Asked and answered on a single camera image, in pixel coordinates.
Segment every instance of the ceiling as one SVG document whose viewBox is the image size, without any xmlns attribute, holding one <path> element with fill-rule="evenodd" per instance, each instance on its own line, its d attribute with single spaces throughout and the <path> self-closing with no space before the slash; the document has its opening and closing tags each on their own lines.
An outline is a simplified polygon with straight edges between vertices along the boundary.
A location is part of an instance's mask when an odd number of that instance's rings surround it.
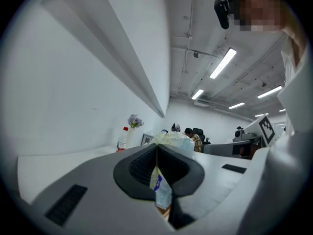
<svg viewBox="0 0 313 235">
<path fill-rule="evenodd" d="M 283 107 L 277 93 L 257 96 L 284 86 L 282 33 L 240 31 L 237 25 L 221 28 L 213 8 L 215 0 L 169 0 L 171 22 L 171 97 L 191 100 L 203 89 L 199 102 L 215 110 L 255 119 L 255 115 L 279 114 Z M 209 76 L 229 48 L 237 51 L 215 78 Z M 194 57 L 194 50 L 203 52 Z M 228 107 L 244 102 L 242 107 Z"/>
</svg>

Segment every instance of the snack package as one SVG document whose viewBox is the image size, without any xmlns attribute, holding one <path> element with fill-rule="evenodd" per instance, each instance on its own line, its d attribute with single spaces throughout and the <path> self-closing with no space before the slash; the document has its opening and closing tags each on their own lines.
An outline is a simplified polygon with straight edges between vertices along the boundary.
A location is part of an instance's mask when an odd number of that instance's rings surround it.
<svg viewBox="0 0 313 235">
<path fill-rule="evenodd" d="M 170 144 L 186 150 L 186 153 L 193 153 L 195 143 L 186 135 L 180 132 L 160 132 L 150 143 L 155 144 Z M 166 182 L 162 172 L 159 170 L 157 164 L 154 168 L 151 180 L 150 189 L 156 192 L 156 206 L 166 209 L 172 201 L 172 189 Z"/>
</svg>

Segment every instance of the plastic bottle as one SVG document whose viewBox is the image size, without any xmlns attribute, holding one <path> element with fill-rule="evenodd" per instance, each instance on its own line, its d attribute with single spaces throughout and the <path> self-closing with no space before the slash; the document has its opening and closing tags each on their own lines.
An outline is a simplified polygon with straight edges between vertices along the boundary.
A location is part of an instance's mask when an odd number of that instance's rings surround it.
<svg viewBox="0 0 313 235">
<path fill-rule="evenodd" d="M 118 142 L 117 142 L 117 146 L 116 146 L 116 152 L 119 152 L 119 151 L 126 149 L 127 134 L 128 134 L 128 127 L 124 127 L 123 133 L 118 138 Z"/>
</svg>

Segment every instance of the plaid shirt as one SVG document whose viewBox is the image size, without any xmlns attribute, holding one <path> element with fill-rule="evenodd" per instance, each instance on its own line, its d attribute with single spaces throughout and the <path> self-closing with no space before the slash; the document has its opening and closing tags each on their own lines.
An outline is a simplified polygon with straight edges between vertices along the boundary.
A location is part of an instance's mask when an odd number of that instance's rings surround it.
<svg viewBox="0 0 313 235">
<path fill-rule="evenodd" d="M 202 141 L 197 134 L 194 134 L 191 138 L 195 142 L 194 151 L 201 152 Z"/>
</svg>

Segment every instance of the fluorescent light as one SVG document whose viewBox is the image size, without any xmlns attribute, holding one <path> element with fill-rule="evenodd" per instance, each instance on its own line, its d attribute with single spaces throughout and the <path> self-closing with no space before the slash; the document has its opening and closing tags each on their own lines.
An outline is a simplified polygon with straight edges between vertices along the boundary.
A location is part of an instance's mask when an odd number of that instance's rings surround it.
<svg viewBox="0 0 313 235">
<path fill-rule="evenodd" d="M 263 116 L 263 115 L 264 115 L 264 113 L 260 114 L 260 115 L 255 115 L 255 117 L 257 118 L 257 117 L 260 117 L 260 116 Z"/>
<path fill-rule="evenodd" d="M 276 92 L 276 91 L 279 91 L 280 89 L 282 89 L 282 87 L 281 87 L 281 86 L 278 86 L 278 87 L 276 87 L 275 89 L 270 90 L 269 92 L 265 92 L 265 93 L 259 95 L 258 98 L 262 98 L 262 97 L 264 97 L 264 96 L 267 96 L 267 95 L 269 95 L 269 94 L 272 94 L 272 93 L 274 93 L 274 92 Z"/>
<path fill-rule="evenodd" d="M 198 96 L 201 95 L 202 92 L 203 90 L 198 90 L 198 92 L 192 97 L 192 99 L 195 100 Z"/>
<path fill-rule="evenodd" d="M 229 109 L 233 109 L 233 108 L 242 106 L 242 105 L 244 105 L 244 104 L 245 104 L 245 103 L 236 104 L 236 105 L 230 106 Z"/>
<path fill-rule="evenodd" d="M 229 48 L 228 52 L 220 62 L 220 64 L 216 67 L 216 69 L 213 71 L 213 73 L 210 75 L 210 78 L 216 78 L 218 74 L 221 73 L 221 71 L 226 67 L 226 65 L 230 62 L 230 60 L 234 57 L 234 55 L 237 53 L 232 48 Z"/>
</svg>

